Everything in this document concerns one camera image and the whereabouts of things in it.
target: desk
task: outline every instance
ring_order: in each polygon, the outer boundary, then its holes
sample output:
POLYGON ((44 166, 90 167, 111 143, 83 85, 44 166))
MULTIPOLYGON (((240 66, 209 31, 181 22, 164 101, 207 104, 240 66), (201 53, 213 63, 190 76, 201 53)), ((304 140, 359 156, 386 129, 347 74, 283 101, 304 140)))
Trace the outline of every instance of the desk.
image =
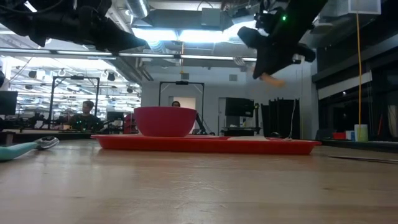
POLYGON ((104 151, 63 141, 0 163, 4 224, 398 223, 398 166, 311 156, 104 151))

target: wooden table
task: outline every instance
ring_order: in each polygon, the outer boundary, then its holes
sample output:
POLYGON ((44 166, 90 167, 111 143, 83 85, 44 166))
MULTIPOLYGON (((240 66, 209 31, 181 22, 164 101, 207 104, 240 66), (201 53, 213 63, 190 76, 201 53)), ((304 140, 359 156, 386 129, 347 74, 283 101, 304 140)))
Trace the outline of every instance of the wooden table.
POLYGON ((64 141, 0 164, 1 224, 398 223, 398 166, 311 156, 104 151, 64 141))

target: red tray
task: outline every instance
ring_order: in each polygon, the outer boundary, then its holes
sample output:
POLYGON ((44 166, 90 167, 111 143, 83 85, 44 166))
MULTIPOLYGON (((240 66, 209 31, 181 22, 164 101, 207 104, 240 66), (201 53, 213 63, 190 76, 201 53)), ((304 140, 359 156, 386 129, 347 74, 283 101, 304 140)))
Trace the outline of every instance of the red tray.
POLYGON ((185 138, 140 135, 94 135, 103 149, 132 151, 215 152, 240 154, 309 154, 320 142, 282 139, 230 141, 229 137, 187 136, 185 138))

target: red bowl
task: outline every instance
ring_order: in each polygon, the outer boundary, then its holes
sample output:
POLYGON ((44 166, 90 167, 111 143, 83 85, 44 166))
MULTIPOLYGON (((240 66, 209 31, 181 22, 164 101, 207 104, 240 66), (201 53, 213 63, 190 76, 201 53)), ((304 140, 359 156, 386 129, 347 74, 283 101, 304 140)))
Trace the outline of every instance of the red bowl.
POLYGON ((192 130, 197 111, 171 106, 134 109, 138 130, 145 136, 185 137, 192 130))

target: red container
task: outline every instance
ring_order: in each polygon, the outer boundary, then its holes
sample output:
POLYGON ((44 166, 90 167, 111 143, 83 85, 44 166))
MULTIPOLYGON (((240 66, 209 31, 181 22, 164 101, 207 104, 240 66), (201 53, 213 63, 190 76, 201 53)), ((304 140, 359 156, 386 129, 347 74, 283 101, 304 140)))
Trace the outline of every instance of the red container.
POLYGON ((134 110, 138 130, 151 137, 184 137, 192 130, 197 111, 171 106, 151 106, 134 110))
POLYGON ((346 133, 333 133, 333 139, 335 140, 345 140, 346 133))
POLYGON ((270 141, 229 141, 229 137, 187 136, 185 138, 146 137, 129 135, 94 135, 103 149, 131 151, 172 151, 238 154, 290 154, 311 153, 316 141, 269 139, 270 141))

